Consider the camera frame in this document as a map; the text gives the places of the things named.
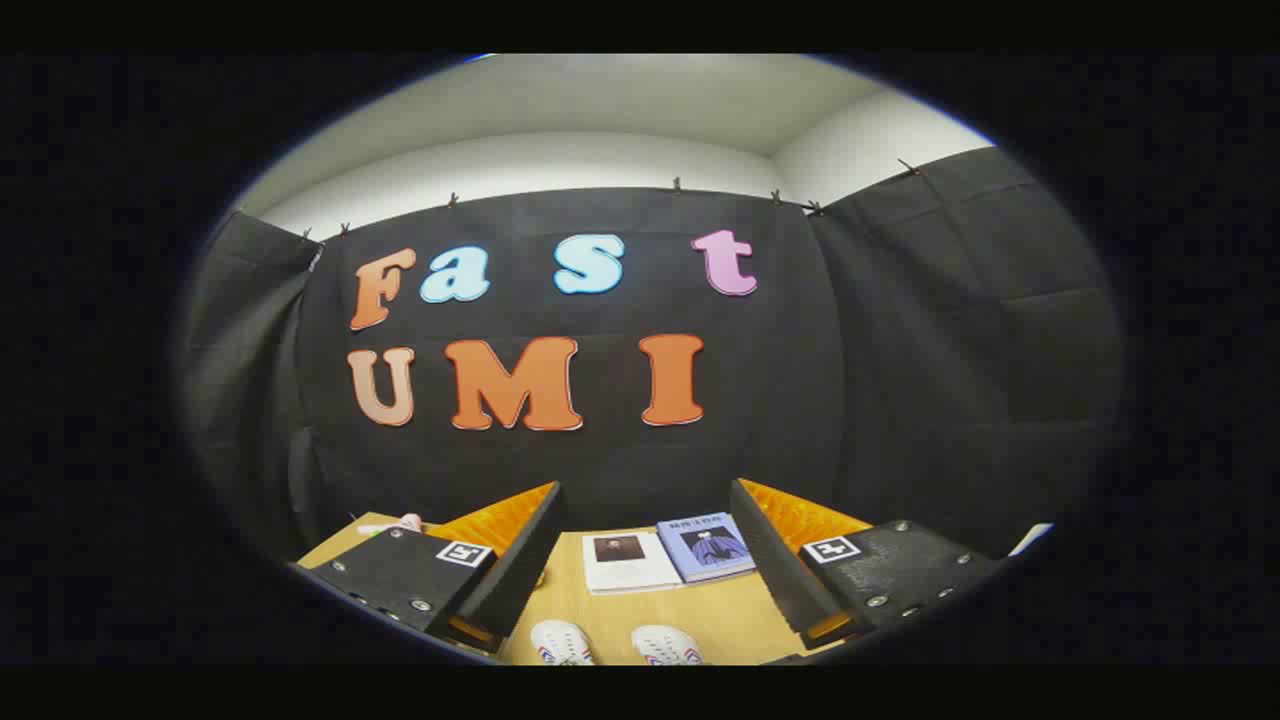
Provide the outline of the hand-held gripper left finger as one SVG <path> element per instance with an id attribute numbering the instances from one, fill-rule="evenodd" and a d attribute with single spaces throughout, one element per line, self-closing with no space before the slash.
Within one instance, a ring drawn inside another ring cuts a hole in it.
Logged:
<path id="1" fill-rule="evenodd" d="M 401 629 L 495 653 L 513 634 L 561 537 L 564 493 L 553 480 L 444 521 L 356 532 L 315 546 L 291 573 Z"/>

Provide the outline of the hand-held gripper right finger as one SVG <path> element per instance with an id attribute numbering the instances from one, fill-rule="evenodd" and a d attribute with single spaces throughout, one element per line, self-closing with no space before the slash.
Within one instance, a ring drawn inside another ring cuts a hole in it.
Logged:
<path id="1" fill-rule="evenodd" d="M 804 646 L 883 630 L 982 583 L 995 559 L 916 521 L 878 525 L 746 478 L 730 514 Z"/>

